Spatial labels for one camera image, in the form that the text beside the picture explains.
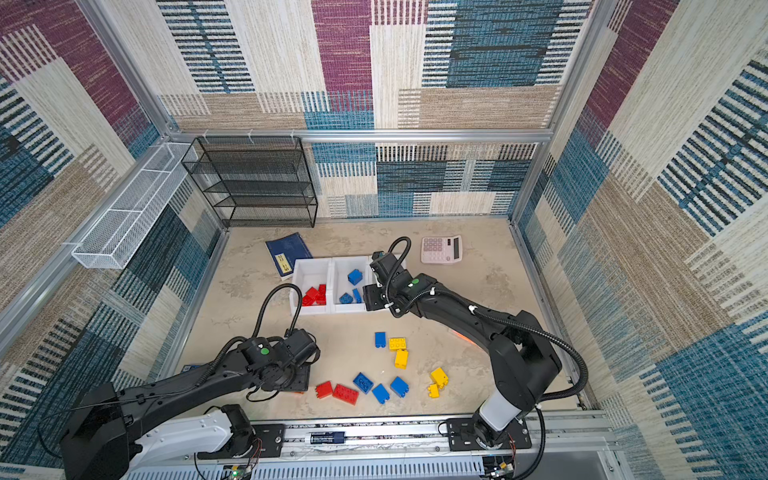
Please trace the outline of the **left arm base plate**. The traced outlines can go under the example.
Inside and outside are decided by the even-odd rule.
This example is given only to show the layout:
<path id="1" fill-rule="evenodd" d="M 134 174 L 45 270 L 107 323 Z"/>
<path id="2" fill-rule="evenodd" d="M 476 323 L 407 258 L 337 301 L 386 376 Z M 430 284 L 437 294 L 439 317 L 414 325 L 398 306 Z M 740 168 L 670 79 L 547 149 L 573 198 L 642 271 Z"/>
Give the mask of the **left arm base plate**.
<path id="1" fill-rule="evenodd" d="M 278 458 L 282 454 L 286 425 L 282 423 L 254 424 L 242 458 L 250 461 Z"/>

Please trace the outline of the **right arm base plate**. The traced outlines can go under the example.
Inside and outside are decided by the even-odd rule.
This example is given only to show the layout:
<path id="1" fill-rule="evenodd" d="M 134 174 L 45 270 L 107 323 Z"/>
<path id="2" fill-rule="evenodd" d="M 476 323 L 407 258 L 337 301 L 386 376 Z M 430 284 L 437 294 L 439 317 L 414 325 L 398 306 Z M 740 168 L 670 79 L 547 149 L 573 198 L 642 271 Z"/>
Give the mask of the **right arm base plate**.
<path id="1" fill-rule="evenodd" d="M 522 419 L 513 419 L 505 429 L 496 431 L 479 416 L 453 417 L 438 425 L 438 432 L 448 439 L 451 451 L 529 449 L 530 431 Z"/>

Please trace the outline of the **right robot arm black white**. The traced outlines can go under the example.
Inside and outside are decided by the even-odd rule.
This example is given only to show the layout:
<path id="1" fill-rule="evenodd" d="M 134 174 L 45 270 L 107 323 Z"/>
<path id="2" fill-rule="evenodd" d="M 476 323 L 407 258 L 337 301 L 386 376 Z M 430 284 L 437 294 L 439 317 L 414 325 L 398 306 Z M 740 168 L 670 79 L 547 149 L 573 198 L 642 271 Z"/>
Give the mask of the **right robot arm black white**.
<path id="1" fill-rule="evenodd" d="M 488 354 L 494 389 L 472 417 L 481 447 L 495 448 L 507 440 L 509 426 L 540 403 L 583 391 L 589 370 L 572 345 L 542 329 L 525 310 L 515 315 L 493 310 L 429 275 L 412 276 L 403 266 L 410 247 L 411 239 L 401 236 L 387 251 L 372 254 L 375 282 L 364 287 L 366 309 L 436 321 Z"/>

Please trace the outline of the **red lego small square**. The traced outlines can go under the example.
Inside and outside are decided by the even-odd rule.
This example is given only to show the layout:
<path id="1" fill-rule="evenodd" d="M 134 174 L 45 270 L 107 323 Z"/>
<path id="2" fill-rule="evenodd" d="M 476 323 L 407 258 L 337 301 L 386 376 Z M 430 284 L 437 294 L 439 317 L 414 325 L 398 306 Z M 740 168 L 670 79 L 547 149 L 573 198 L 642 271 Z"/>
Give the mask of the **red lego small square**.
<path id="1" fill-rule="evenodd" d="M 318 399 L 323 399 L 333 395 L 334 387 L 331 381 L 325 381 L 315 387 L 315 394 Z"/>

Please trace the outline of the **red lego long brick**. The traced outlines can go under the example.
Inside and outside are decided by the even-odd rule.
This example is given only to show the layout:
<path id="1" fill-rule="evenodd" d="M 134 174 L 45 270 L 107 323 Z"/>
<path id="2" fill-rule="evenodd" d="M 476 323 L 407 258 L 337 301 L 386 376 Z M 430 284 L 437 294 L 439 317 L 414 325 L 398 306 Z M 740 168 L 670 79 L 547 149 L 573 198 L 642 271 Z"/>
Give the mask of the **red lego long brick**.
<path id="1" fill-rule="evenodd" d="M 326 285 L 320 284 L 318 286 L 318 293 L 316 296 L 316 303 L 318 305 L 326 305 L 327 304 L 327 298 L 326 298 Z"/>

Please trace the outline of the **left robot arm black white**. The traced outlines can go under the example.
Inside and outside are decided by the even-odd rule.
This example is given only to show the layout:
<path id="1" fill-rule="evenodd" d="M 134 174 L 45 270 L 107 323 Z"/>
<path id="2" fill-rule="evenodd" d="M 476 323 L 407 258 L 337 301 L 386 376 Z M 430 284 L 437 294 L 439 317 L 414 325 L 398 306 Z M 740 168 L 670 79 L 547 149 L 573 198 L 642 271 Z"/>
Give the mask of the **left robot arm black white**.
<path id="1" fill-rule="evenodd" d="M 141 437 L 175 417 L 231 393 L 288 390 L 316 362 L 315 337 L 295 325 L 282 336 L 235 336 L 210 362 L 152 383 L 117 390 L 110 382 L 61 410 L 58 457 L 67 479 L 119 479 L 144 453 Z"/>

